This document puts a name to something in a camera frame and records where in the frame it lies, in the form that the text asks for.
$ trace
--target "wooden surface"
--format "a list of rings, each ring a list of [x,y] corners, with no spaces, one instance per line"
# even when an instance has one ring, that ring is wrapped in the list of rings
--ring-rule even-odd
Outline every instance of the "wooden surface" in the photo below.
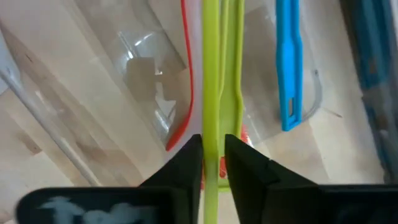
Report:
[[[0,95],[0,223],[28,191],[88,185],[62,150],[98,185],[137,185],[172,156],[164,143],[187,112],[189,79],[179,1],[169,1],[0,3],[24,90],[64,142],[56,145],[10,90]],[[242,83],[249,137],[258,151],[315,182],[380,183],[340,5],[301,4],[304,108],[315,99],[315,70],[322,104],[299,127],[280,131],[274,1],[247,0]],[[223,194],[220,223],[238,222],[230,211],[232,198]]]

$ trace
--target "blue handle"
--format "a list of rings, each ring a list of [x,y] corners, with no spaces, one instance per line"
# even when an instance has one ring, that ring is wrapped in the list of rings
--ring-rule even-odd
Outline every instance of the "blue handle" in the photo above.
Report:
[[[302,120],[303,44],[300,36],[299,0],[277,0],[276,67],[282,130],[290,131]]]

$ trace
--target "wooden floor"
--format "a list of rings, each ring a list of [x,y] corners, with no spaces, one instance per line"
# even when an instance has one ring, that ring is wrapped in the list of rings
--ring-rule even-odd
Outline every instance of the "wooden floor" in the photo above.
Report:
[[[164,144],[188,111],[189,79],[179,1],[167,2],[1,1],[20,91],[54,132],[11,90],[0,95],[0,223],[11,222],[14,205],[31,190],[138,185],[172,157]],[[281,132],[274,1],[246,0],[249,137],[258,151],[315,182],[380,183],[339,2],[301,4],[305,112],[319,94],[322,103],[308,121]],[[230,194],[220,195],[219,208],[220,223],[238,222]]]

